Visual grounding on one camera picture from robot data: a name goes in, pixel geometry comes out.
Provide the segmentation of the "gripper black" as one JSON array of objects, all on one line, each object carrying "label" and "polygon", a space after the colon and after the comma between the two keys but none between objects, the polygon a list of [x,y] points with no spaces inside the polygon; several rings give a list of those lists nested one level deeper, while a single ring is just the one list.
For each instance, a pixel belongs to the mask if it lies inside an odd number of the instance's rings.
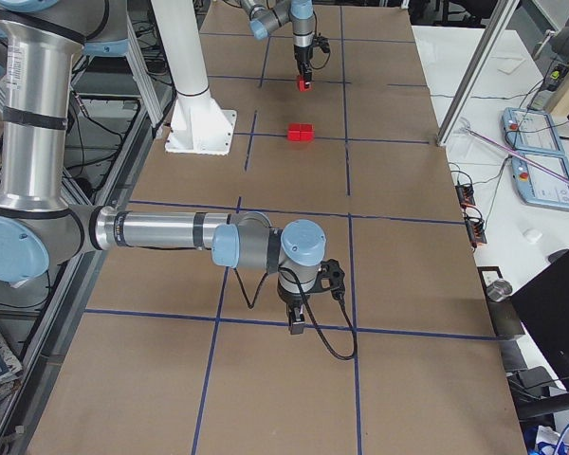
[{"label": "gripper black", "polygon": [[318,47],[323,54],[326,54],[325,64],[330,60],[331,49],[327,37],[320,33],[308,33],[305,35],[294,34],[294,57],[298,68],[298,80],[301,82],[312,81],[311,60],[313,58],[314,48]]},{"label": "gripper black", "polygon": [[305,266],[286,260],[278,268],[277,292],[287,304],[288,330],[291,335],[301,335],[305,328],[304,299],[310,295],[330,292],[332,298],[342,303],[345,296],[345,273],[335,259],[321,261],[318,265]]}]

